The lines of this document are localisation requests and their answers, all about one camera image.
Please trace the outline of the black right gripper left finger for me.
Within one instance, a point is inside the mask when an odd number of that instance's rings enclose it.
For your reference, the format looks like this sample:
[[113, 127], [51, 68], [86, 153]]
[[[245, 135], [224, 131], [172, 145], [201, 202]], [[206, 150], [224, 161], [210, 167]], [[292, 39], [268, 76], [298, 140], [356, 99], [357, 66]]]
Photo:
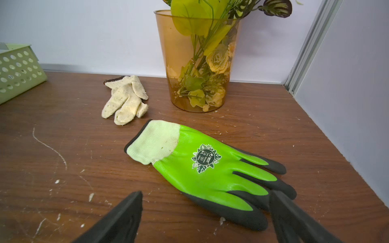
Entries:
[[75, 243], [133, 243], [142, 215], [142, 192], [128, 195]]

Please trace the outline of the light green perforated basket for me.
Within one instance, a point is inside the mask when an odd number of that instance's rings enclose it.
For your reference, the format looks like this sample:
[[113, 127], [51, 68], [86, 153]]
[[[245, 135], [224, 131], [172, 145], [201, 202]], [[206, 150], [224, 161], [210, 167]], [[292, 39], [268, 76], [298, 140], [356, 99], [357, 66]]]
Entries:
[[45, 81], [30, 45], [1, 43], [1, 104]]

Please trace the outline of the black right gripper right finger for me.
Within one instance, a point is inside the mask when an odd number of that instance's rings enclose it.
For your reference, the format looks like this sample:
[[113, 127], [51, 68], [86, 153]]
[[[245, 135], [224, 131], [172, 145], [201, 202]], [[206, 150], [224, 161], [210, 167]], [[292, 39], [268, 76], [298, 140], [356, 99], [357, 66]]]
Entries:
[[270, 193], [269, 211], [280, 243], [341, 242], [280, 191]]

